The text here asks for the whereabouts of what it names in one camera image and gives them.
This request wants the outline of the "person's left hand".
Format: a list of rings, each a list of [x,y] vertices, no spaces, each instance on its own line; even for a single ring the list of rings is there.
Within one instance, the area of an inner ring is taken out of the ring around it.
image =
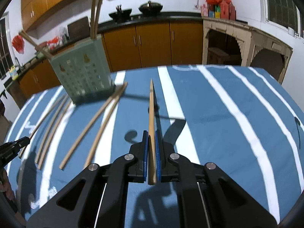
[[[7,176],[7,171],[5,169],[3,169],[1,172],[1,192],[4,192],[9,200],[15,200],[15,195],[11,188],[11,184]]]

